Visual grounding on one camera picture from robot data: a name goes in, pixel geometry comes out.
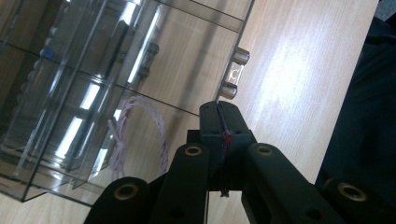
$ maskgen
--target clear plastic container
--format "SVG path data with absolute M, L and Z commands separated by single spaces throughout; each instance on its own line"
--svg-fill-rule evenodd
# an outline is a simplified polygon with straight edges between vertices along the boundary
M 0 190 L 93 204 L 112 181 L 107 123 L 141 96 L 163 117 L 171 161 L 219 98 L 251 1 L 34 0 L 0 11 Z M 31 6 L 38 8 L 33 12 Z M 128 113 L 125 174 L 158 176 L 161 132 Z

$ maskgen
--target screw hole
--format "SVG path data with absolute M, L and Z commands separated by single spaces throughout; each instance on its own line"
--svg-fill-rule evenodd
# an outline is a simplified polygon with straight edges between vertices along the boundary
M 319 212 L 319 210 L 311 206 L 305 208 L 305 214 L 314 220 L 321 219 L 321 213 Z
M 174 207 L 170 210 L 169 216 L 174 219 L 182 218 L 186 215 L 184 209 L 181 207 Z
M 184 152 L 189 156 L 198 156 L 202 153 L 202 150 L 198 147 L 188 147 L 184 150 Z
M 343 196 L 355 202 L 364 202 L 367 199 L 363 191 L 347 183 L 338 184 L 338 191 Z
M 269 147 L 258 146 L 257 151 L 263 156 L 269 156 L 273 154 L 273 150 Z
M 123 184 L 116 188 L 114 197 L 120 201 L 132 199 L 138 192 L 139 187 L 134 183 Z

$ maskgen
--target wooden table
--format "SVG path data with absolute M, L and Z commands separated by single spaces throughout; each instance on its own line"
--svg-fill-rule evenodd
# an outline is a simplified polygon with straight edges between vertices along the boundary
M 256 0 L 240 47 L 250 60 L 232 102 L 259 142 L 314 182 L 377 1 Z M 208 223 L 248 223 L 240 194 L 211 193 Z M 89 208 L 53 195 L 0 195 L 2 223 L 82 223 Z

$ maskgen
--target white cable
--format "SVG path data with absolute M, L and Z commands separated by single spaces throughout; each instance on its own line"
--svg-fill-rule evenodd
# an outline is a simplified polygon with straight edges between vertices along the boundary
M 121 176 L 125 176 L 124 163 L 125 163 L 125 142 L 123 136 L 125 134 L 125 125 L 127 121 L 127 113 L 134 107 L 140 107 L 144 109 L 152 118 L 157 129 L 161 133 L 161 148 L 160 148 L 160 170 L 159 175 L 163 175 L 166 172 L 168 166 L 168 147 L 165 142 L 165 129 L 163 124 L 163 116 L 158 111 L 157 107 L 146 97 L 137 95 L 129 98 L 120 112 L 119 120 L 116 122 L 116 127 L 113 121 L 110 119 L 107 122 L 108 128 L 113 132 L 114 138 L 117 142 L 117 147 L 113 151 L 113 155 L 110 159 L 109 166 L 113 170 L 112 179 L 116 180 Z

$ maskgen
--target glass panel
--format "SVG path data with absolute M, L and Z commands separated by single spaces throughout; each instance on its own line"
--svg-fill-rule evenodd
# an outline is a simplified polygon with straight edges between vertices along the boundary
M 242 28 L 243 21 L 236 17 L 219 13 L 220 10 L 215 10 L 203 4 L 194 1 L 183 0 L 158 0 L 164 5 L 176 8 L 180 11 L 188 13 L 194 17 L 200 18 L 204 21 L 215 23 L 217 26 L 223 27 L 230 31 L 239 33 Z
M 10 10 L 0 15 L 0 191 L 92 204 L 114 179 L 119 135 L 125 175 L 149 182 L 166 168 L 198 129 L 199 106 L 216 99 L 247 16 L 236 11 L 248 7 L 160 2 L 0 1 Z M 159 112 L 134 107 L 115 134 L 107 125 L 131 97 Z

